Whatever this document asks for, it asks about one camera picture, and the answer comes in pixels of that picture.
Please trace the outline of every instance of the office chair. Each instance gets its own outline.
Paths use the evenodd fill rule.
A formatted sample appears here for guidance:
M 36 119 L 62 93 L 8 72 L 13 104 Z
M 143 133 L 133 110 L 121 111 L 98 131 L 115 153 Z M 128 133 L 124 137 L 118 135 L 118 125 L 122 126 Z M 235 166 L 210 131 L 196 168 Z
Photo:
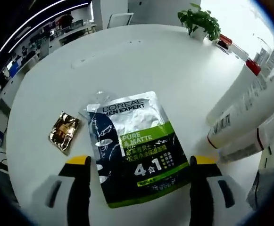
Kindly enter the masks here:
M 108 28 L 126 26 L 131 23 L 133 13 L 112 14 L 109 18 Z

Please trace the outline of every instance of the potted plant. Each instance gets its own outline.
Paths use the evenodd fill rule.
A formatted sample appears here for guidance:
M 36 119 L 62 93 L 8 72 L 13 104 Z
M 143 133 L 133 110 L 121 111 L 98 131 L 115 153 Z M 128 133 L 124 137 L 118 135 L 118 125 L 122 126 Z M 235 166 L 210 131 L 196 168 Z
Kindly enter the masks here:
M 179 20 L 184 25 L 189 36 L 192 38 L 203 41 L 208 35 L 209 40 L 213 41 L 220 36 L 221 29 L 217 22 L 217 19 L 212 17 L 211 11 L 202 11 L 201 7 L 197 4 L 190 3 L 193 7 L 197 8 L 197 11 L 191 9 L 182 10 L 178 12 Z

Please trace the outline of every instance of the red cap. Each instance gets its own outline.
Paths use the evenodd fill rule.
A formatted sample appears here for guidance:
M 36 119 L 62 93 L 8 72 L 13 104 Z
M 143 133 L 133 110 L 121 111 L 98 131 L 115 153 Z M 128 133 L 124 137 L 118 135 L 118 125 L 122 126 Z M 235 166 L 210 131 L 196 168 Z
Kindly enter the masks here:
M 248 59 L 246 65 L 256 76 L 258 76 L 261 68 L 255 61 Z

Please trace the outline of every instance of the plant pot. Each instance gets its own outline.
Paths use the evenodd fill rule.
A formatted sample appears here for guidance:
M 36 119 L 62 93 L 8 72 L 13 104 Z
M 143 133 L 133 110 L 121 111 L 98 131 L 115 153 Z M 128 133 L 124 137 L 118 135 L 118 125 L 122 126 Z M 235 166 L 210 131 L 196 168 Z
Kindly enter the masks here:
M 207 35 L 207 32 L 204 32 L 204 30 L 205 29 L 203 27 L 198 27 L 194 32 L 191 33 L 190 37 L 199 41 L 203 41 Z

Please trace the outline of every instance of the gold foil sachet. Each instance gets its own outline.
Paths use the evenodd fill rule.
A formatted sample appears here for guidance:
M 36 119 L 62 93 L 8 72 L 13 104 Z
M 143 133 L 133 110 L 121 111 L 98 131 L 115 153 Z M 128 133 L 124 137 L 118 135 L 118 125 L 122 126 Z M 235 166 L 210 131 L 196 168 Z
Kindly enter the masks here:
M 62 112 L 49 134 L 49 140 L 65 155 L 70 154 L 70 143 L 79 126 L 79 119 Z

